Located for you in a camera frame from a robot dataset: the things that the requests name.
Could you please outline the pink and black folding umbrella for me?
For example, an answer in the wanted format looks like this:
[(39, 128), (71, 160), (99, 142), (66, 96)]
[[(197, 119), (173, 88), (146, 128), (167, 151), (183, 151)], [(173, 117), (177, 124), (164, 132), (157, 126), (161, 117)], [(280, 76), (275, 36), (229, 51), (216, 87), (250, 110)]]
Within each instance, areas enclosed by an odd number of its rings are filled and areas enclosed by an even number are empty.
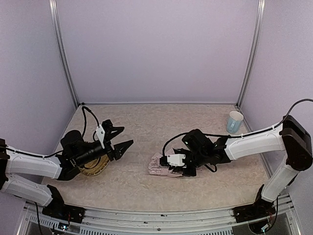
[[(166, 152), (165, 155), (170, 155), (170, 154), (174, 154), (171, 152)], [(174, 171), (173, 168), (171, 168), (172, 166), (162, 166), (159, 162), (160, 158), (162, 157), (162, 155), (160, 153), (155, 153), (152, 157), (151, 157), (151, 161), (148, 164), (148, 173), (150, 175), (156, 175), (156, 176), (166, 176), (166, 177), (171, 177), (171, 178), (178, 178), (178, 177), (182, 177), (182, 171)]]

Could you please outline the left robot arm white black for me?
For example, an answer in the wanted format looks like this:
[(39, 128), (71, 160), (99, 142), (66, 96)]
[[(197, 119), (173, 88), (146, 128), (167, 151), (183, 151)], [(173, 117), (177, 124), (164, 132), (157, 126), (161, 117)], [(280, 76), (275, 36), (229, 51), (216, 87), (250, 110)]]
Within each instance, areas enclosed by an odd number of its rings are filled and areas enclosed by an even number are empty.
[(64, 205), (59, 191), (51, 185), (40, 185), (22, 175), (43, 176), (58, 181), (70, 181), (80, 174), (88, 163), (107, 156), (119, 160), (133, 144), (133, 140), (112, 145), (111, 140), (124, 131), (114, 127), (108, 119), (96, 128), (97, 140), (88, 142), (78, 130), (72, 130), (61, 139), (62, 151), (52, 156), (22, 152), (0, 140), (0, 190), (33, 201), (44, 208)]

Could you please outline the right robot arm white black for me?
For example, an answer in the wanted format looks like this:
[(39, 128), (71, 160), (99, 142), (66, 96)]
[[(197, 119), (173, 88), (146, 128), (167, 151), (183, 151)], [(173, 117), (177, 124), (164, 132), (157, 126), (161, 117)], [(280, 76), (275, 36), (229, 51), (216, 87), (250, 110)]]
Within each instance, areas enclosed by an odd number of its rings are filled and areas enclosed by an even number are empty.
[(184, 162), (192, 168), (229, 163), (259, 153), (284, 151), (282, 163), (261, 187), (256, 205), (272, 204), (299, 172), (313, 164), (311, 136), (291, 115), (284, 116), (282, 123), (238, 138), (227, 136), (212, 142), (203, 132), (195, 129), (187, 133), (182, 141), (187, 149), (175, 150), (175, 153), (184, 154)]

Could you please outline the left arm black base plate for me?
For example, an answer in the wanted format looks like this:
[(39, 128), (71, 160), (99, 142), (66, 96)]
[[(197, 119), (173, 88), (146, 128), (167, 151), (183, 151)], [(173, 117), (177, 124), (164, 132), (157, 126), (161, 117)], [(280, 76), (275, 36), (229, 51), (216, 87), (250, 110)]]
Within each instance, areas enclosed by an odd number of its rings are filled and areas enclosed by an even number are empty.
[(42, 214), (67, 222), (81, 224), (85, 211), (86, 209), (82, 207), (52, 201), (48, 206), (43, 207)]

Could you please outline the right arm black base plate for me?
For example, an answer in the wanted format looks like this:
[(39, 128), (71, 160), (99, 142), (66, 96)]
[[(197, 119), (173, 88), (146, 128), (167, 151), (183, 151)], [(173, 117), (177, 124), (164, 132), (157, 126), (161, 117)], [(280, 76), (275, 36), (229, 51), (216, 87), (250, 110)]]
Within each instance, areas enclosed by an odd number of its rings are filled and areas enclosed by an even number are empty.
[(275, 214), (276, 209), (273, 202), (261, 199), (252, 204), (233, 208), (234, 217), (237, 223), (246, 222)]

